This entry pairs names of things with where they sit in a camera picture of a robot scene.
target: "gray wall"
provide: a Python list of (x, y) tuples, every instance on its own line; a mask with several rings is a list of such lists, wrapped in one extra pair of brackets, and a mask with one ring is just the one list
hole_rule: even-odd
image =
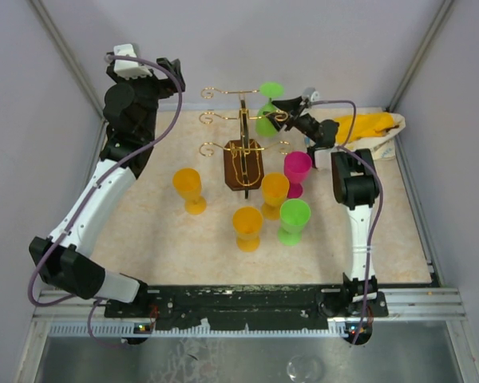
[(112, 84), (102, 76), (103, 53), (136, 42), (145, 58), (181, 59), (186, 108), (220, 109), (236, 107), (236, 98), (210, 104), (200, 98), (203, 87), (256, 89), (279, 81), (288, 97), (315, 86), (329, 99), (388, 105), (440, 1), (44, 3), (100, 96)]
[(35, 235), (85, 182), (100, 121), (25, 1), (0, 1), (0, 382), (13, 380), (33, 307)]
[(479, 342), (479, 0), (457, 2), (398, 111), (445, 281)]

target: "cup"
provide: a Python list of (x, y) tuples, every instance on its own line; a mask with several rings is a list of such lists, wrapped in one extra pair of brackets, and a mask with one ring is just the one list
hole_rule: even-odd
[(255, 207), (242, 207), (232, 216), (232, 226), (236, 231), (236, 244), (242, 251), (254, 251), (261, 242), (259, 233), (263, 226), (263, 216)]
[(288, 199), (280, 207), (279, 241), (294, 246), (302, 238), (302, 230), (311, 218), (311, 208), (301, 199)]
[(197, 170), (191, 168), (179, 170), (172, 178), (172, 185), (177, 194), (184, 199), (186, 212), (198, 215), (206, 210), (206, 199), (200, 195), (202, 184)]
[(286, 200), (289, 180), (282, 173), (266, 174), (261, 182), (264, 203), (261, 207), (263, 217), (277, 220), (280, 218), (280, 206)]
[(287, 198), (299, 198), (303, 194), (301, 183), (309, 176), (312, 159), (305, 152), (291, 152), (284, 158), (284, 174), (291, 183)]

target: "gray floor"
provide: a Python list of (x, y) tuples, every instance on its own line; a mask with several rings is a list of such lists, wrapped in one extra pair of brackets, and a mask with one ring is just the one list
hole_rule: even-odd
[(339, 338), (150, 339), (106, 349), (49, 338), (37, 382), (417, 382), (459, 377), (445, 323), (374, 324), (365, 346)]

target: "yellow cloth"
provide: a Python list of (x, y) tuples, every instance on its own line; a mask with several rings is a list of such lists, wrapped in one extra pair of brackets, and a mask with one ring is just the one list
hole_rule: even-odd
[[(334, 118), (339, 123), (338, 133), (335, 142), (342, 144), (346, 139), (351, 127), (353, 116), (342, 116)], [(383, 137), (386, 132), (395, 128), (394, 118), (390, 113), (359, 114), (354, 123), (353, 133), (349, 142), (360, 140), (364, 137)]]

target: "metal frame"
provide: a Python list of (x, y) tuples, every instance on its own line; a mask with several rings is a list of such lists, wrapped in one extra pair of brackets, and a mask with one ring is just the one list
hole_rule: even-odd
[[(57, 51), (60, 53), (62, 60), (66, 63), (68, 70), (73, 74), (75, 81), (80, 86), (82, 92), (93, 105), (94, 110), (99, 116), (102, 116), (102, 103), (92, 86), (88, 76), (78, 63), (74, 53), (71, 51), (65, 39), (61, 35), (58, 28), (53, 23), (48, 11), (46, 10), (42, 0), (28, 0), (33, 12), (38, 16), (40, 23), (46, 29), (49, 37), (53, 41)], [(453, 9), (454, 0), (444, 0), (431, 23), (425, 37), (420, 44), (418, 51), (410, 62), (405, 76), (402, 78), (394, 96), (390, 101), (390, 105), (386, 110), (393, 112), (406, 93), (411, 81), (418, 73), (422, 62), (426, 58), (433, 41), (436, 39), (438, 32), (445, 24)], [(105, 121), (101, 126), (100, 136), (98, 137), (96, 153), (101, 150), (102, 143), (105, 138)], [(437, 263), (436, 252), (430, 236), (430, 230), (427, 227), (422, 206), (418, 202), (418, 194), (414, 186), (410, 168), (407, 163), (406, 154), (401, 146), (400, 138), (396, 138), (396, 148), (398, 151), (398, 162), (401, 169), (403, 182), (406, 187), (410, 206), (414, 213), (414, 220), (418, 228), (422, 246), (425, 252), (426, 260), (430, 268), (432, 277), (437, 274), (437, 280), (441, 281), (443, 274)], [(461, 297), (454, 288), (432, 288), (429, 286), (420, 286), (415, 288), (393, 289), (381, 288), (386, 295), (386, 302), (389, 309), (389, 316), (386, 318), (376, 318), (376, 322), (380, 321), (446, 321), (454, 352), (457, 356), (463, 379), (468, 382), (479, 382), (479, 353), (477, 345), (474, 341), (469, 323), (466, 320), (465, 310), (461, 303)], [(42, 291), (41, 299), (52, 300), (57, 296), (65, 294), (57, 290)], [(42, 351), (44, 349), (46, 339), (50, 334), (61, 335), (61, 329), (68, 331), (64, 336), (81, 336), (82, 326), (86, 327), (86, 319), (89, 315), (91, 302), (84, 301), (79, 298), (70, 299), (55, 307), (38, 308), (34, 312), (34, 317), (30, 326), (30, 332), (26, 340), (22, 362), (19, 366), (15, 381), (21, 383), (33, 382), (41, 360)], [(96, 336), (121, 336), (123, 333), (117, 333), (117, 329), (126, 329), (130, 332), (132, 326), (138, 322), (147, 322), (148, 318), (132, 318), (132, 319), (110, 319), (104, 317), (105, 308), (98, 307), (95, 310), (93, 318), (93, 328)], [(309, 336), (341, 336), (342, 326), (346, 322), (358, 321), (357, 318), (332, 318), (329, 324), (332, 328), (331, 333), (307, 334)], [(106, 328), (114, 328), (115, 330), (107, 331)], [(156, 336), (181, 336), (181, 332), (169, 332), (170, 334), (161, 334), (154, 332)], [(298, 336), (304, 335), (303, 332), (295, 332)], [(205, 326), (196, 330), (194, 334), (183, 334), (184, 336), (224, 336), (226, 334), (213, 334)], [(256, 336), (258, 334), (247, 334), (244, 336)]]

